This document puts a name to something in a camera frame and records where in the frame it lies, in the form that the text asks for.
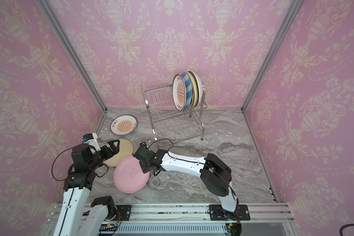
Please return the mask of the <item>beige plain plate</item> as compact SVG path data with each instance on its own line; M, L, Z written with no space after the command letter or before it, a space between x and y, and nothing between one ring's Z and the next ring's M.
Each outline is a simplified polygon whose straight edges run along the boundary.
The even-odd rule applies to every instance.
M126 157L133 154L134 148L132 143L127 139L120 139L120 151L112 158L104 161L104 163L110 167L116 167Z

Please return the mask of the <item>pink bear plate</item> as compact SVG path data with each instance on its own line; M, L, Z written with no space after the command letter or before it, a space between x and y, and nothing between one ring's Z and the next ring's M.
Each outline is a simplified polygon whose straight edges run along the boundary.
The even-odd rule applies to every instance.
M148 179L149 173L143 173L139 160L133 156L124 158L114 170L115 186L127 194L141 190Z

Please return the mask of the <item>steel two-tier dish rack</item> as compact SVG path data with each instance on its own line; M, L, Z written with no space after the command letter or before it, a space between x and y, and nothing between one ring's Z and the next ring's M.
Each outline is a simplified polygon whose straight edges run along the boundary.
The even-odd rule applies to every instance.
M174 106L171 85L141 89L158 149L166 149L172 144L196 137L204 139L203 111L207 108L205 97L201 105L178 111Z

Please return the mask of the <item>blue striped plate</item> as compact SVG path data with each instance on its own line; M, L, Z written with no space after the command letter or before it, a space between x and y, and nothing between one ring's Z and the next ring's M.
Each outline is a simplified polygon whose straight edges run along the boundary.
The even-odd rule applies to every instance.
M185 103L183 110L187 110L192 102L192 96L193 96L193 88L192 88L192 80L190 75L187 72L184 72L182 74L182 78L184 80L184 85L185 85Z

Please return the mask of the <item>yellow bear plate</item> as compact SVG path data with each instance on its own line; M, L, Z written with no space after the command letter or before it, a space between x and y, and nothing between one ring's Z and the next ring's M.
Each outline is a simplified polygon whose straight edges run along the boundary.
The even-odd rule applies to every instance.
M193 90L193 98L192 98L192 108L196 107L198 105L198 100L199 100L199 89L198 89L198 82L193 75L192 71L188 71L188 74L191 78L192 82L192 90Z

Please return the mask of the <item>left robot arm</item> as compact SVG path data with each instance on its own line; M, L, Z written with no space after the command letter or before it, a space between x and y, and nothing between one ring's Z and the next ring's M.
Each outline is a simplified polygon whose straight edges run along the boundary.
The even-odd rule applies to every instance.
M121 214L111 196L96 198L90 207L88 218L82 223L85 204L90 195L96 170L105 161L118 154L120 140L109 141L96 149L87 143L72 148L73 164L64 180L62 210L54 230L54 236L96 236L105 220L112 220Z

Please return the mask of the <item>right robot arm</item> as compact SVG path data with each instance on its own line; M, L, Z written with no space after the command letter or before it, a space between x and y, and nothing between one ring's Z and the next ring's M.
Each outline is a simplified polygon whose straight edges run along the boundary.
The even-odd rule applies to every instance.
M189 157L164 149L154 152L143 142L133 156L139 161L143 173L153 171L157 176L162 171L175 171L200 178L208 191L219 197L224 217L241 219L239 200L232 187L232 170L215 154Z

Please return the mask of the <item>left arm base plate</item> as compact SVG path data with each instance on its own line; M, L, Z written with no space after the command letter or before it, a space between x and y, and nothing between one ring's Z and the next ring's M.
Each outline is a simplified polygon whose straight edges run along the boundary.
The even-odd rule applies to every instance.
M108 207L108 216L106 221L129 221L132 205L115 205Z

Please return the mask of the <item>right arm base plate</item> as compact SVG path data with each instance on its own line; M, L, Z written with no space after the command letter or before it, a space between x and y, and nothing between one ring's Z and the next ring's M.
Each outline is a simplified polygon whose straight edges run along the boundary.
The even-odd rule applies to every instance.
M221 205L209 205L207 213L211 221L232 220L249 221L250 214L247 205L238 205L234 212L224 210Z

